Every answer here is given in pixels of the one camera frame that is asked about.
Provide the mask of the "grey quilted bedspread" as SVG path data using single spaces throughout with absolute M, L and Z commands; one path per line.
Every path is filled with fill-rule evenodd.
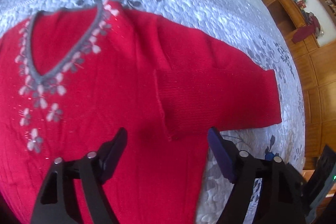
M 104 0 L 1 0 L 1 36 L 37 12 L 88 9 Z M 263 128 L 222 131 L 256 157 L 266 148 L 303 167 L 304 109 L 298 73 L 288 47 L 261 0 L 110 0 L 124 9 L 148 12 L 195 28 L 245 53 L 256 65 L 275 73 L 281 122 Z M 231 193 L 208 149 L 193 223 L 215 223 Z

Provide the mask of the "red knit sweater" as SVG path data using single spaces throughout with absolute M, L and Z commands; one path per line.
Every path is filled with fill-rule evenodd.
M 104 0 L 37 12 L 1 36 L 1 194 L 29 223 L 52 161 L 114 137 L 121 223 L 193 223 L 207 130 L 281 122 L 275 73 L 195 28 Z

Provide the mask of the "wooden desk cabinet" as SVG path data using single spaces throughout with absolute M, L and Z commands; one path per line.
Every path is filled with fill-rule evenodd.
M 335 43 L 319 46 L 294 0 L 262 0 L 289 48 L 305 109 L 305 169 L 315 169 L 323 147 L 335 148 Z

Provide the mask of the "dark red cloth on desk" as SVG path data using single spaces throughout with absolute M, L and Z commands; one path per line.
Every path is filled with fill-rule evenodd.
M 300 27 L 292 37 L 292 42 L 298 43 L 310 35 L 314 35 L 316 38 L 319 37 L 321 31 L 321 25 L 317 17 L 314 14 L 309 14 L 309 24 Z

